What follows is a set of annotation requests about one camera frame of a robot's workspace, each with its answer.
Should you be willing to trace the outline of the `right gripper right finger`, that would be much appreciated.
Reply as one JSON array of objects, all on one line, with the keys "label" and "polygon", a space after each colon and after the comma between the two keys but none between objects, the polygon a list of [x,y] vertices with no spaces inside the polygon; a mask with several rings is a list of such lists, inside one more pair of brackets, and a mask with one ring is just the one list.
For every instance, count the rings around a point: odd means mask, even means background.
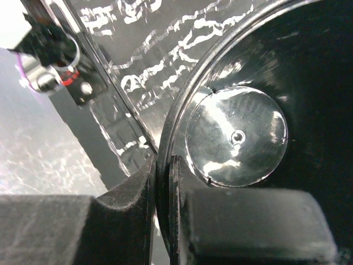
[{"label": "right gripper right finger", "polygon": [[299,190],[210,188],[181,156],[169,167],[171,264],[336,264],[317,201]]}]

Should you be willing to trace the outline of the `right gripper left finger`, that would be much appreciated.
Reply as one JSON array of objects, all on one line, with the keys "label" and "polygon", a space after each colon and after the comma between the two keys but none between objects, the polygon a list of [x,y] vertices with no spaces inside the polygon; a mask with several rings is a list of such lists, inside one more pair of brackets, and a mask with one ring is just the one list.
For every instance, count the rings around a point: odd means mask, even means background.
[{"label": "right gripper left finger", "polygon": [[1,263],[150,264],[155,159],[97,198],[1,196]]}]

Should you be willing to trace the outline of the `large black plastic bucket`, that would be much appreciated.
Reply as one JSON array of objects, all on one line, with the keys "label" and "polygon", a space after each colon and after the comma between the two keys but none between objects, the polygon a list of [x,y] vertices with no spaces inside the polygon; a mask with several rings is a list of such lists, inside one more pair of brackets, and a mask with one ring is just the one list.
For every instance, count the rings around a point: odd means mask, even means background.
[{"label": "large black plastic bucket", "polygon": [[169,254],[169,167],[210,188],[309,193],[352,263],[352,2],[269,1],[229,30],[165,120],[156,169]]}]

